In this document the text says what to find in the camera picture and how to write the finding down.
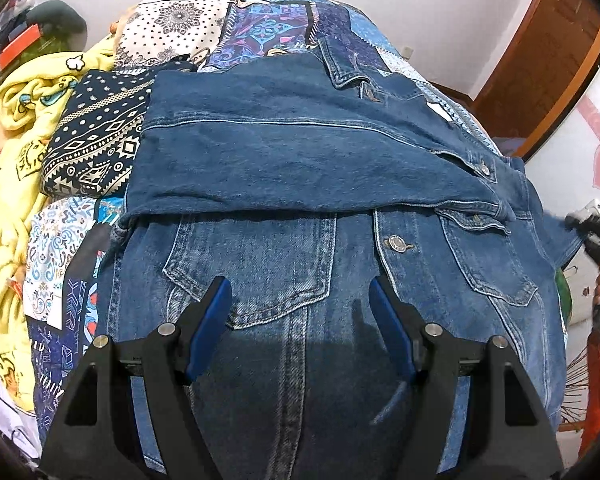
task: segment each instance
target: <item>yellow blanket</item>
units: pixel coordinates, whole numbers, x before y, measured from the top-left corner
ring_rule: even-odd
[[[8,285],[26,264],[31,219],[46,202],[40,167],[72,89],[90,69],[111,70],[113,37],[86,52],[48,54],[25,63],[0,86],[0,374],[23,410],[33,410],[33,369],[19,296]]]

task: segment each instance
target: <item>navy patterned fabric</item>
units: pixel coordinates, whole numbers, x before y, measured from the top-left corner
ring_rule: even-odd
[[[340,47],[341,54],[349,60],[357,59],[357,62],[379,68],[380,70],[389,71],[387,65],[378,54],[378,50],[362,40],[359,36],[351,33],[351,21],[349,11],[346,7],[331,3],[315,4],[317,9],[317,22],[315,36],[320,38],[331,38],[338,40],[337,44]]]
[[[125,192],[159,70],[191,72],[195,66],[174,59],[137,75],[91,70],[82,78],[47,147],[45,194],[99,198]]]
[[[222,41],[208,58],[208,65],[228,68],[278,50],[304,52],[310,28],[308,2],[231,5]]]

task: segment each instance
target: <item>metal bolt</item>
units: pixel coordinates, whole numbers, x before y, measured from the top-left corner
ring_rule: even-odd
[[[496,345],[498,348],[506,348],[509,346],[509,342],[505,339],[504,336],[495,335],[491,338],[491,342]]]
[[[93,345],[96,348],[104,348],[109,343],[109,338],[105,335],[96,336],[93,340]]]
[[[424,331],[432,337],[442,335],[442,327],[437,323],[427,323],[424,327]]]
[[[176,326],[173,323],[162,323],[158,327],[158,334],[171,335],[176,331]]]

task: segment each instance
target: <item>wooden door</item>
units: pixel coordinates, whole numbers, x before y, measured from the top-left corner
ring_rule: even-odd
[[[600,15],[590,0],[533,0],[472,110],[491,137],[539,139],[551,125],[538,126],[560,116],[558,101],[567,101],[563,109],[570,104],[565,91],[576,86],[577,94],[599,54]]]

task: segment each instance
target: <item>white polka dot fabric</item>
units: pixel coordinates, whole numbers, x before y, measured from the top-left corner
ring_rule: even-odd
[[[176,56],[208,55],[220,40],[230,2],[143,0],[129,16],[116,49],[116,69],[153,66]]]

